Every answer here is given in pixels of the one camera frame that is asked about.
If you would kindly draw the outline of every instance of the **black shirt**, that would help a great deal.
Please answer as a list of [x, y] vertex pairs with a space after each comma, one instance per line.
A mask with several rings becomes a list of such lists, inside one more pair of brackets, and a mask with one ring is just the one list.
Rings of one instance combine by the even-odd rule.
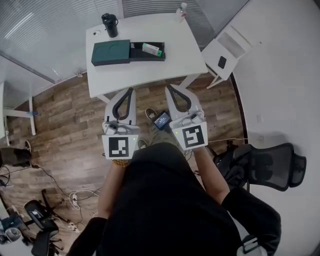
[[227, 211], [273, 255], [281, 235], [273, 208], [243, 188], [219, 205], [176, 147], [156, 144], [126, 168], [110, 218], [92, 218], [67, 255], [236, 255], [242, 243]]

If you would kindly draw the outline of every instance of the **white bottle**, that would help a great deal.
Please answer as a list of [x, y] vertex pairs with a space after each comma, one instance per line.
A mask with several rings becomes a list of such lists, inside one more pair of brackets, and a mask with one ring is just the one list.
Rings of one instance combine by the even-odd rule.
[[182, 22], [187, 13], [187, 3], [182, 2], [180, 7], [176, 10], [175, 15], [178, 22]]

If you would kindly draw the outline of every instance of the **smartphone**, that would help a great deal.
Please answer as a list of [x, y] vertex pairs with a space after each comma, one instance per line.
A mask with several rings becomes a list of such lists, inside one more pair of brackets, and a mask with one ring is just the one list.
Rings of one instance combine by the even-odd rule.
[[171, 122], [171, 117], [167, 114], [167, 112], [164, 110], [162, 111], [157, 117], [152, 120], [154, 125], [159, 129], [159, 130], [164, 130]]
[[223, 56], [220, 57], [219, 59], [219, 63], [218, 63], [218, 66], [222, 69], [225, 68], [225, 65], [226, 65], [226, 62], [227, 62], [227, 59]]

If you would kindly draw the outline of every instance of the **wooden floor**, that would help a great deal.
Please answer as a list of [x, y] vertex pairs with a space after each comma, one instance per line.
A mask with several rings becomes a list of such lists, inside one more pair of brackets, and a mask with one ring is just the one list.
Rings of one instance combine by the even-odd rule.
[[[204, 110], [209, 141], [226, 138], [243, 138], [243, 128], [236, 99], [231, 82], [222, 82], [207, 90], [206, 86], [212, 81], [212, 76], [204, 75], [195, 80], [190, 87], [195, 93]], [[137, 96], [137, 125], [141, 128], [140, 136], [148, 138], [148, 119], [145, 109], [154, 108], [156, 111], [167, 110], [165, 86], [168, 83], [179, 84], [182, 78], [154, 82], [139, 86]], [[106, 104], [97, 99], [90, 98], [87, 76], [73, 78], [64, 83], [48, 89], [33, 98], [33, 108], [38, 111], [35, 118], [36, 136], [31, 136], [30, 122], [23, 118], [12, 118], [8, 121], [10, 139], [16, 148], [23, 148], [24, 141], [28, 139], [32, 146], [32, 163], [43, 167], [50, 175], [54, 176], [59, 186], [66, 194], [80, 188], [97, 189], [104, 183], [111, 161], [106, 160], [102, 135], [102, 122]], [[226, 142], [211, 142], [209, 146], [218, 153], [226, 148]], [[197, 165], [193, 156], [189, 160], [193, 170]], [[18, 168], [9, 167], [10, 171]], [[86, 225], [97, 212], [98, 198], [92, 196], [81, 201], [81, 213], [73, 208], [69, 199], [62, 194], [56, 184], [41, 169], [25, 169], [11, 174], [10, 184], [13, 187], [2, 188], [0, 191], [8, 207], [15, 205], [23, 207], [30, 200], [40, 200], [41, 190], [46, 189], [49, 203], [53, 206], [61, 199], [64, 203], [56, 212], [74, 223]], [[91, 193], [78, 193], [78, 199], [85, 198]], [[27, 216], [24, 209], [18, 207], [20, 213]], [[78, 233], [65, 230], [65, 224], [55, 219], [57, 225], [63, 229], [55, 236], [62, 242], [57, 246], [64, 247], [66, 253]], [[35, 237], [39, 231], [35, 224], [29, 226], [25, 234]]]

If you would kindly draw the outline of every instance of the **desk leg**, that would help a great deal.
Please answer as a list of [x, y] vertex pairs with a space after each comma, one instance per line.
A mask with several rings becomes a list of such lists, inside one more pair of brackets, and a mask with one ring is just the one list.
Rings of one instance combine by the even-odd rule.
[[32, 135], [36, 135], [35, 118], [33, 114], [34, 106], [32, 103], [32, 96], [29, 97], [29, 112], [31, 113], [31, 116], [30, 116], [31, 132], [32, 132]]
[[102, 100], [105, 103], [109, 103], [110, 99], [108, 99], [106, 96], [104, 96], [103, 94], [97, 96], [97, 98], [99, 98], [100, 100]]
[[200, 74], [191, 74], [188, 75], [180, 84], [183, 88], [187, 88], [194, 80], [197, 79], [197, 77], [200, 76]]
[[213, 86], [221, 83], [222, 81], [224, 81], [221, 77], [220, 77], [220, 80], [217, 81], [218, 78], [219, 78], [219, 76], [217, 75], [217, 76], [213, 79], [213, 81], [211, 82], [211, 84], [210, 84], [209, 86], [207, 86], [206, 88], [207, 88], [207, 89], [210, 89], [211, 87], [213, 87]]
[[6, 138], [6, 144], [10, 146], [10, 138], [9, 138], [9, 129], [8, 129], [8, 120], [7, 116], [4, 115], [4, 133], [5, 133], [5, 138]]

